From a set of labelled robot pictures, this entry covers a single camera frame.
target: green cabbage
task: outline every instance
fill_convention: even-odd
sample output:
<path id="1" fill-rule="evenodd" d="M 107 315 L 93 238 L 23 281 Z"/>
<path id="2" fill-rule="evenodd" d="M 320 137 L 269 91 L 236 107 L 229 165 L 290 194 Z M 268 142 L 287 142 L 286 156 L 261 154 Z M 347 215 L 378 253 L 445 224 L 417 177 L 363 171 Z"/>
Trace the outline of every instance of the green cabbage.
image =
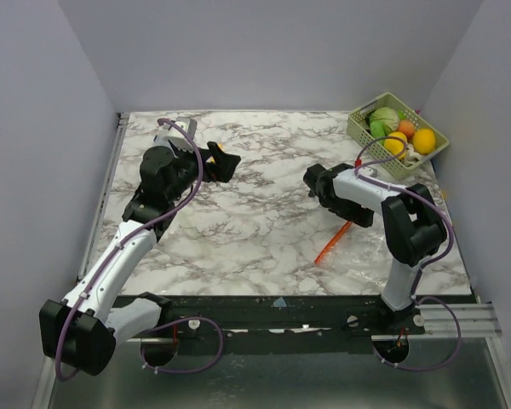
<path id="1" fill-rule="evenodd" d="M 392 132 L 395 132 L 399 127 L 398 113 L 395 109 L 388 107 L 378 108 L 374 111 L 369 118 L 369 122 L 373 123 L 374 121 L 382 121 L 386 135 L 390 135 Z"/>
<path id="2" fill-rule="evenodd" d="M 371 122 L 371 134 L 375 139 L 386 136 L 386 134 L 384 133 L 384 124 L 382 123 L 382 121 Z"/>

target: white wall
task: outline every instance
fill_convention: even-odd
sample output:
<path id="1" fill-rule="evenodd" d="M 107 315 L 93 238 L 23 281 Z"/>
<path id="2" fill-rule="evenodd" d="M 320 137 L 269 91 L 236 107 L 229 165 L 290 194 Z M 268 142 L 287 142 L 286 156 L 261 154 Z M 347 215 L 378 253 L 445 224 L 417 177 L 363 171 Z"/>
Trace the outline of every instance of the white wall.
<path id="1" fill-rule="evenodd" d="M 0 0 L 0 408 L 29 407 L 38 310 L 75 280 L 117 117 L 55 0 Z"/>
<path id="2" fill-rule="evenodd" d="M 511 362 L 511 0 L 485 0 L 423 110 L 451 138 L 437 161 L 472 283 Z"/>
<path id="3" fill-rule="evenodd" d="M 121 111 L 428 97 L 481 0 L 60 0 Z"/>

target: toy fruit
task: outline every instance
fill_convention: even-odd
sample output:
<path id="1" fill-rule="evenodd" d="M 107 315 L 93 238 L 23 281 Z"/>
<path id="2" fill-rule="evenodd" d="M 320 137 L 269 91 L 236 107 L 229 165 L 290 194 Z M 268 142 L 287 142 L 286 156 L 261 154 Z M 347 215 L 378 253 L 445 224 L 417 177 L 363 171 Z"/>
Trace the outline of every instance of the toy fruit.
<path id="1" fill-rule="evenodd" d="M 405 135 L 403 135 L 401 132 L 392 132 L 388 136 L 396 136 L 396 137 L 404 140 L 405 143 L 407 142 L 407 137 Z M 384 148 L 387 151 L 389 151 L 393 156 L 395 156 L 403 150 L 404 144 L 401 143 L 400 141 L 398 141 L 397 139 L 386 139 L 384 141 Z M 406 154 L 407 154 L 407 151 L 405 149 L 405 152 L 403 152 L 398 159 L 403 159 Z"/>
<path id="2" fill-rule="evenodd" d="M 407 135 L 404 134 L 403 132 L 392 132 L 390 135 L 388 136 L 395 136 L 396 138 L 401 138 L 403 139 L 405 142 L 407 142 Z"/>
<path id="3" fill-rule="evenodd" d="M 384 124 L 382 121 L 373 121 L 371 122 L 371 135 L 376 138 L 382 138 L 386 134 L 384 133 Z"/>
<path id="4" fill-rule="evenodd" d="M 432 130 L 418 130 L 412 137 L 412 146 L 421 155 L 428 155 L 435 150 L 435 134 Z"/>
<path id="5" fill-rule="evenodd" d="M 404 163 L 410 166 L 420 160 L 422 160 L 422 155 L 420 153 L 416 153 L 415 148 L 409 144 L 409 147 L 407 147 L 407 156 L 403 159 Z"/>
<path id="6" fill-rule="evenodd" d="M 404 133 L 407 139 L 410 139 L 415 135 L 416 128 L 409 119 L 401 119 L 399 121 L 398 132 Z"/>
<path id="7" fill-rule="evenodd" d="M 395 109 L 383 107 L 378 108 L 371 114 L 369 122 L 372 123 L 374 121 L 382 121 L 384 124 L 384 132 L 389 134 L 398 129 L 399 116 Z"/>

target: yellow lemon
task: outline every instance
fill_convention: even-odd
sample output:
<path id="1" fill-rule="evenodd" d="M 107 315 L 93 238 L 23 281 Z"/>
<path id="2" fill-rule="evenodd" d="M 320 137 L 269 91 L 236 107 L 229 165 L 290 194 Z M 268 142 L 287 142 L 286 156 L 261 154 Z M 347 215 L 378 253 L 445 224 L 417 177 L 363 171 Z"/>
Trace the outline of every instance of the yellow lemon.
<path id="1" fill-rule="evenodd" d="M 435 150 L 435 134 L 432 130 L 418 130 L 412 137 L 412 146 L 421 155 L 428 155 Z"/>
<path id="2" fill-rule="evenodd" d="M 403 134 L 401 132 L 392 132 L 388 136 L 395 136 L 396 138 L 400 138 L 403 141 L 405 141 L 405 143 L 407 143 L 407 136 L 405 136 L 405 134 Z M 403 143 L 401 143 L 397 139 L 386 139 L 386 140 L 384 140 L 384 148 L 387 151 L 389 151 L 393 156 L 395 156 L 398 153 L 400 153 L 401 150 L 403 149 L 403 147 L 404 147 Z M 403 159 L 406 154 L 407 154 L 407 150 L 405 149 L 405 152 L 403 152 L 403 154 L 399 157 L 399 159 Z"/>

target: screw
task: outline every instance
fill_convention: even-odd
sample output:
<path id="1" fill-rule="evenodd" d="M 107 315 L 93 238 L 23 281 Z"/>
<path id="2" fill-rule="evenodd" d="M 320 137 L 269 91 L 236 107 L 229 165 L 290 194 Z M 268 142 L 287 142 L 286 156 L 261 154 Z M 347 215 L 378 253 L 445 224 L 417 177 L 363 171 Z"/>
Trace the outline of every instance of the screw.
<path id="1" fill-rule="evenodd" d="M 187 325 L 192 329 L 192 330 L 196 330 L 197 328 L 199 328 L 201 326 L 201 321 L 199 320 L 189 320 L 187 322 Z"/>
<path id="2" fill-rule="evenodd" d="M 358 317 L 354 316 L 354 315 L 350 315 L 348 318 L 347 318 L 347 324 L 348 326 L 354 328 L 356 326 L 359 325 L 359 322 L 358 322 Z"/>
<path id="3" fill-rule="evenodd" d="M 424 317 L 422 317 L 420 314 L 417 314 L 412 317 L 412 322 L 414 322 L 416 326 L 424 326 Z"/>

